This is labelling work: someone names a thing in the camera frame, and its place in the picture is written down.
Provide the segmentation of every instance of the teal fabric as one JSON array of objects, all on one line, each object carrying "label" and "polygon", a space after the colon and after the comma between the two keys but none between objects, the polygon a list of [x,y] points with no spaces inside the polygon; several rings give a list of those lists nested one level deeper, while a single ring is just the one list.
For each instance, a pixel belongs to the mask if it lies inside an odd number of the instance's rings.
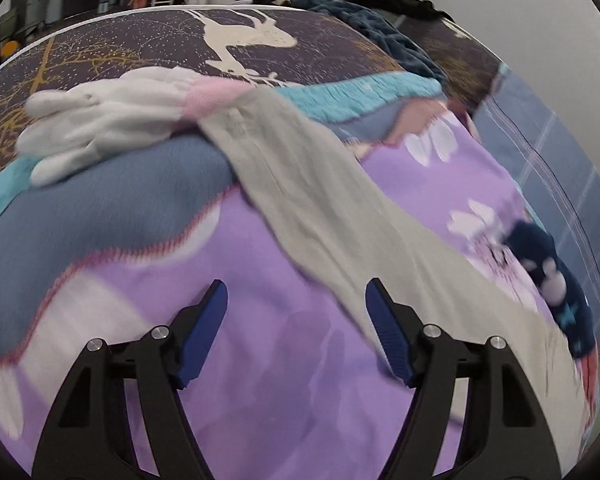
[{"label": "teal fabric", "polygon": [[[385,72],[277,90],[309,118],[323,123],[349,121],[403,97],[442,95],[438,81],[410,72]],[[38,161],[20,157],[0,172],[0,215],[18,194],[29,189],[31,171]]]},{"label": "teal fabric", "polygon": [[40,159],[23,156],[0,172],[0,215],[21,192],[29,189],[29,177]]},{"label": "teal fabric", "polygon": [[336,83],[276,90],[303,114],[323,123],[360,117],[400,97],[442,95],[438,81],[411,72],[384,72]]}]

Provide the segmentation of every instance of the light gray cloth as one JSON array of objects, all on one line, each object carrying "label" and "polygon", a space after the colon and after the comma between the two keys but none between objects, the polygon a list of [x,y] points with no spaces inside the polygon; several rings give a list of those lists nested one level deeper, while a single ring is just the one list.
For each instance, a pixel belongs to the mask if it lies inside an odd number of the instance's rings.
[{"label": "light gray cloth", "polygon": [[[391,202],[330,130],[275,92],[247,92],[200,125],[286,254],[335,293],[379,351],[365,309],[365,285],[375,276],[395,301],[454,338],[503,336],[538,397],[563,471],[575,464],[589,409],[557,326],[510,300]],[[460,418],[463,386],[452,409]]]}]

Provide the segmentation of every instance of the plaid fabric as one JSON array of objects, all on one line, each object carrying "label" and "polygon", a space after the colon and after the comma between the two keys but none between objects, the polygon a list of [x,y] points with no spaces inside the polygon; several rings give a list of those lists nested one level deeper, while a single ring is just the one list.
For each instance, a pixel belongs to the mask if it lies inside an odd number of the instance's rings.
[{"label": "plaid fabric", "polygon": [[600,345],[600,176],[564,125],[503,70],[474,115],[482,143],[509,171],[580,282]]}]

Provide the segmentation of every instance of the gray wall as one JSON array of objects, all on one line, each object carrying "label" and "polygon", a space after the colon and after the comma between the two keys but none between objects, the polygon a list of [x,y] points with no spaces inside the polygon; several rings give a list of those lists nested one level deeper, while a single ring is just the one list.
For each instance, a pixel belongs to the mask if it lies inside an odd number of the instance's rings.
[{"label": "gray wall", "polygon": [[600,13],[591,0],[432,0],[551,107],[600,172]]}]

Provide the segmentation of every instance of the navy blue fabric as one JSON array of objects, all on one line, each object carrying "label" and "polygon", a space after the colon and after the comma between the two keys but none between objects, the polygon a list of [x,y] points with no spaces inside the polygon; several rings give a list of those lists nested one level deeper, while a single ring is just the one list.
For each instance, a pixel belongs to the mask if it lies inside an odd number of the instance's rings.
[{"label": "navy blue fabric", "polygon": [[554,238],[537,225],[520,221],[513,227],[505,243],[517,259],[531,260],[536,264],[536,268],[528,273],[538,288],[545,280],[553,279],[545,275],[542,264],[548,258],[554,260],[557,273],[562,274],[566,283],[566,294],[561,304],[550,305],[549,310],[567,336],[571,355],[576,359],[588,355],[596,346],[591,309],[582,287],[558,257]]},{"label": "navy blue fabric", "polygon": [[378,132],[388,133],[394,126],[407,98],[396,99],[394,102],[378,108],[362,117],[342,123],[323,123],[342,140],[381,140]]},{"label": "navy blue fabric", "polygon": [[379,46],[407,72],[447,82],[446,74],[424,50],[374,10],[341,0],[292,0],[291,6],[334,16]]}]

